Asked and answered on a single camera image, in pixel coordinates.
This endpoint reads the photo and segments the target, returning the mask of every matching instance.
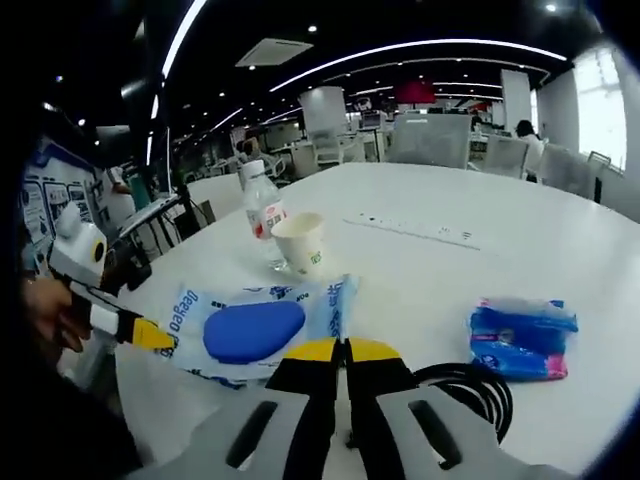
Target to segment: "bottle cap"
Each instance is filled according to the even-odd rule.
[[[247,179],[264,173],[264,161],[253,160],[252,162],[245,163],[242,166],[242,173],[244,174],[244,178]]]

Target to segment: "plastic packaging bag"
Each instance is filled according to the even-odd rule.
[[[515,380],[567,376],[566,339],[578,321],[563,301],[485,298],[469,327],[472,362]]]
[[[343,275],[326,283],[306,282],[298,286],[245,288],[234,294],[183,286],[173,306],[172,317],[160,324],[174,337],[176,346],[156,353],[178,368],[219,380],[228,386],[267,379],[291,347],[319,338],[344,338],[351,301],[357,288],[358,278],[351,275]],[[305,312],[305,322],[300,331],[278,352],[245,365],[224,364],[207,353],[202,335],[204,324],[212,313],[229,305],[279,300],[297,302]]]

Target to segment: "gray gripper base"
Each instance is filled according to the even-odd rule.
[[[410,406],[424,401],[453,438],[461,461],[443,470]],[[498,445],[493,425],[439,388],[378,397],[400,454],[406,480],[565,480],[573,478],[548,465],[528,465]]]
[[[138,470],[131,480],[280,480],[308,395],[266,388],[239,392],[233,402],[213,413],[191,435],[187,449],[174,460]],[[253,412],[263,402],[277,404],[246,470],[227,463],[231,447]]]

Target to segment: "paper cup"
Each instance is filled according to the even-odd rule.
[[[271,234],[292,271],[302,278],[320,279],[326,273],[324,219],[318,213],[300,213],[277,223]]]

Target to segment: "human hand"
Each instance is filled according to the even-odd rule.
[[[59,280],[42,277],[23,284],[27,317],[43,339],[79,353],[82,352],[80,339],[89,339],[90,327],[69,315],[71,298],[71,291]]]

